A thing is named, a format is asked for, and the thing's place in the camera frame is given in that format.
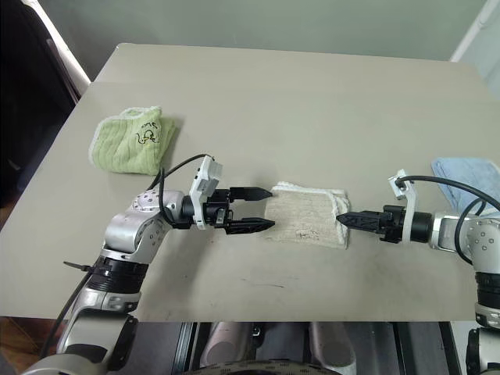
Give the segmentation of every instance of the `blue towel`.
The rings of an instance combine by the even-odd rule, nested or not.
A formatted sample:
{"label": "blue towel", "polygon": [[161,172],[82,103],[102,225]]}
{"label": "blue towel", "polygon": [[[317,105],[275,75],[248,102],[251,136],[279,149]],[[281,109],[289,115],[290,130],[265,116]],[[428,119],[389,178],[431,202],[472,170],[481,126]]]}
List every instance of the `blue towel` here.
{"label": "blue towel", "polygon": [[[435,176],[468,184],[500,201],[500,169],[493,162],[474,158],[438,158],[431,163],[431,166]],[[458,213],[477,198],[474,194],[457,187],[443,184],[439,187]],[[483,215],[499,217],[500,212],[487,205]]]}

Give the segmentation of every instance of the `gray wall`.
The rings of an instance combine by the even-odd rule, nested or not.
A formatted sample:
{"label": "gray wall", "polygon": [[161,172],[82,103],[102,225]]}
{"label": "gray wall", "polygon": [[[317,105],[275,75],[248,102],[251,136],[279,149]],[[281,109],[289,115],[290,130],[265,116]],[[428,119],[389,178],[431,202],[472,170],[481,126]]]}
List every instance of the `gray wall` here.
{"label": "gray wall", "polygon": [[485,0],[39,0],[93,80],[121,42],[449,59]]}

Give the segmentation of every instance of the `gray table surface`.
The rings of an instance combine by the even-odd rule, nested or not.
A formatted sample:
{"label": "gray table surface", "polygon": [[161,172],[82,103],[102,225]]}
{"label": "gray table surface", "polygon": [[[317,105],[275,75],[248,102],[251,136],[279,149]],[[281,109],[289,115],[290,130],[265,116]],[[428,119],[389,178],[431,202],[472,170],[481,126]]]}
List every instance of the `gray table surface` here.
{"label": "gray table surface", "polygon": [[[179,50],[158,48],[172,59]],[[198,52],[216,54],[211,48]],[[222,64],[227,51],[220,53]],[[255,59],[270,61],[275,53],[294,54],[259,51]],[[310,64],[294,69],[311,73],[325,56],[335,60],[301,54]],[[384,66],[377,58],[354,57]],[[0,315],[55,317],[82,276],[62,261],[94,262],[110,219],[149,184],[150,177],[107,173],[88,162],[97,123],[130,106],[160,105],[164,116],[176,119],[179,131],[166,153],[167,166],[209,152],[224,165],[221,188],[271,188],[279,180],[344,188],[354,210],[396,204],[387,178],[400,168],[430,174],[430,161],[438,156],[500,164],[500,105],[488,95],[424,95],[411,90],[418,82],[410,78],[407,92],[386,90],[397,86],[393,82],[380,85],[378,93],[371,85],[350,91],[347,81],[342,91],[329,81],[340,74],[333,63],[318,63],[311,74],[324,80],[314,84],[286,84],[274,69],[259,82],[253,74],[235,84],[222,71],[216,80],[184,80],[201,74],[199,61],[188,64],[191,58],[164,65],[164,76],[174,83],[100,80],[89,87],[0,232]],[[387,71],[407,63],[382,60]],[[418,71],[420,62],[411,63]],[[287,66],[284,57],[282,64]],[[169,177],[168,188],[188,191],[195,167]],[[416,188],[421,211],[449,209],[438,186]],[[235,212],[261,216],[263,204],[237,205]],[[266,241],[258,234],[173,230],[142,292],[136,315],[147,321],[470,320],[476,300],[473,270],[458,256],[359,232],[351,232],[347,250],[333,250]]]}

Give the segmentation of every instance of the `black cable tie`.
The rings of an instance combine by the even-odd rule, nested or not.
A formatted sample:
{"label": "black cable tie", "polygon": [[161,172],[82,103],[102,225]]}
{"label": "black cable tie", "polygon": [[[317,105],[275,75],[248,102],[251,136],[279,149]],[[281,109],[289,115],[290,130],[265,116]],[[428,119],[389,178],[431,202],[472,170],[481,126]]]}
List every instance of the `black cable tie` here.
{"label": "black cable tie", "polygon": [[94,267],[92,266],[87,266],[87,265],[83,265],[83,264],[76,264],[76,263],[71,263],[71,262],[66,262],[64,261],[63,262],[64,264],[66,264],[67,266],[70,266],[70,267],[73,267],[73,268],[78,268],[80,271],[84,271],[84,272],[88,272],[88,271],[94,271]]}

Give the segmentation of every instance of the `white bracket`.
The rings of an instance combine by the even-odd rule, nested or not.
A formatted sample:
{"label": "white bracket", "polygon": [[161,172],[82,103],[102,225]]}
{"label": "white bracket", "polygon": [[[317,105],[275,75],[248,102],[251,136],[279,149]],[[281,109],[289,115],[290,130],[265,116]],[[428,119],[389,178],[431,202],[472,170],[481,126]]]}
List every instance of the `white bracket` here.
{"label": "white bracket", "polygon": [[206,229],[205,217],[203,216],[203,203],[206,203],[207,198],[212,196],[221,176],[222,164],[215,162],[210,156],[205,156],[189,191],[195,211],[193,220],[198,229]]}
{"label": "white bracket", "polygon": [[410,181],[403,182],[404,186],[396,185],[396,180],[399,177],[405,177],[408,174],[405,170],[399,170],[395,176],[389,178],[389,184],[398,200],[406,198],[405,221],[403,223],[402,243],[407,245],[410,242],[412,233],[413,215],[416,211],[416,190]]}

